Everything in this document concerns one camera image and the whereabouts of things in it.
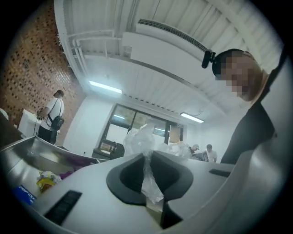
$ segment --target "window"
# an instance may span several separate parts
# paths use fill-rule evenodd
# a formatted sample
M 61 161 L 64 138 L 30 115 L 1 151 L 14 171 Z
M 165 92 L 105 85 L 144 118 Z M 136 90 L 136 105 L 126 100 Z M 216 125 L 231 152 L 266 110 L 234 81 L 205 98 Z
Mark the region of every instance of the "window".
M 112 144 L 123 144 L 124 138 L 130 130 L 136 132 L 147 123 L 154 124 L 155 150 L 161 143 L 175 143 L 183 139 L 183 126 L 122 105 L 116 105 L 103 133 L 99 150 L 109 154 Z

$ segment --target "plastic bag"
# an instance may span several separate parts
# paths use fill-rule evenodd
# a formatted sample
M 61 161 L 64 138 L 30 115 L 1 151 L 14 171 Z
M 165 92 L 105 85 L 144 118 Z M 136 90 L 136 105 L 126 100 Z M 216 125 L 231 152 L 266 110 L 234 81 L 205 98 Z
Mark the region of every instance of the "plastic bag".
M 183 141 L 180 141 L 174 144 L 169 144 L 169 145 L 162 143 L 159 145 L 158 150 L 168 154 L 173 154 L 185 159 L 192 158 L 189 145 L 184 143 Z
M 157 186 L 151 169 L 151 157 L 155 145 L 155 139 L 152 135 L 153 130 L 153 124 L 145 124 L 136 133 L 130 131 L 126 135 L 123 145 L 125 148 L 124 157 L 140 153 L 145 156 L 143 168 L 144 180 L 142 182 L 141 192 L 155 204 L 162 200 L 164 195 Z

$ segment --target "ceiling light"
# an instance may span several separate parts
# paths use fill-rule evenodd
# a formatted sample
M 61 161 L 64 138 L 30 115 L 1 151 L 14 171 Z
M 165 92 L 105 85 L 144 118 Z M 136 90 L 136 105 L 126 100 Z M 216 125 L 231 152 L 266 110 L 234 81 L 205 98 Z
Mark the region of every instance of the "ceiling light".
M 102 84 L 100 84 L 100 83 L 93 82 L 93 81 L 90 81 L 90 84 L 93 85 L 93 86 L 97 86 L 97 87 L 100 87 L 100 88 L 103 88 L 103 89 L 111 90 L 111 91 L 114 91 L 114 92 L 116 92 L 116 93 L 121 93 L 121 94 L 122 94 L 122 90 L 119 90 L 119 89 L 113 88 L 113 87 L 111 87 L 111 86 L 102 85 Z
M 165 132 L 165 130 L 163 130 L 163 129 L 159 129 L 159 128 L 155 128 L 156 130 L 159 130 L 159 131 L 163 131 L 163 132 Z
M 198 118 L 195 118 L 195 117 L 193 117 L 192 115 L 186 114 L 186 113 L 184 113 L 184 112 L 181 113 L 180 115 L 183 116 L 183 117 L 185 117 L 185 118 L 191 119 L 191 120 L 193 120 L 193 121 L 197 121 L 197 122 L 199 122 L 199 123 L 204 122 L 203 120 L 198 119 Z
M 114 115 L 114 116 L 117 117 L 117 118 L 120 118 L 120 119 L 125 119 L 124 117 L 119 116 L 119 115 Z

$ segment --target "black bag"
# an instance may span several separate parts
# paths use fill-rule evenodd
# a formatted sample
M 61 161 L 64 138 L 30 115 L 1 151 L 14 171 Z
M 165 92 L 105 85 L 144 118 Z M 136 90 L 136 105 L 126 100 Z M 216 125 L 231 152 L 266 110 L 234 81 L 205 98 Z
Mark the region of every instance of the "black bag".
M 56 116 L 53 120 L 52 120 L 52 118 L 51 118 L 51 116 L 50 116 L 50 113 L 51 113 L 51 111 L 54 109 L 54 107 L 55 107 L 57 101 L 58 101 L 58 99 L 56 100 L 56 102 L 55 102 L 53 108 L 50 110 L 50 112 L 49 112 L 49 114 L 48 114 L 48 118 L 49 118 L 49 120 L 51 121 L 51 126 L 50 126 L 50 127 L 51 127 L 52 130 L 54 130 L 54 131 L 58 131 L 58 130 L 61 128 L 62 124 L 64 123 L 64 119 L 61 117 L 62 115 L 60 115 L 60 114 L 61 114 L 61 110 L 62 110 L 62 102 L 61 102 L 61 107 L 60 107 L 59 115 Z

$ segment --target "backpack strap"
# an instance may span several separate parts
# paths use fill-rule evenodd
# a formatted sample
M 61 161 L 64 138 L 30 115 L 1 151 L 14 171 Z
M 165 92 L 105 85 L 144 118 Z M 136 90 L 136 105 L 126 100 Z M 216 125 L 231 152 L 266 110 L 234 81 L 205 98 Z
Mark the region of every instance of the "backpack strap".
M 52 109 L 50 110 L 50 112 L 48 113 L 48 118 L 49 118 L 49 120 L 51 121 L 51 124 L 52 124 L 52 122 L 53 122 L 53 120 L 52 120 L 52 118 L 51 118 L 51 116 L 50 116 L 50 113 L 52 112 L 52 110 L 54 109 L 54 107 L 55 107 L 55 105 L 56 105 L 56 103 L 57 103 L 57 101 L 58 101 L 58 98 L 57 98 L 57 100 L 56 100 L 56 102 L 55 102 L 55 104 L 54 104 L 54 106 L 52 107 Z
M 63 112 L 62 115 L 60 115 L 60 114 L 61 114 L 61 110 L 62 110 L 62 100 L 60 99 L 60 112 L 59 112 L 59 116 L 60 116 L 60 117 L 62 117 L 62 115 L 63 115 L 63 113 L 64 113 L 64 112 Z

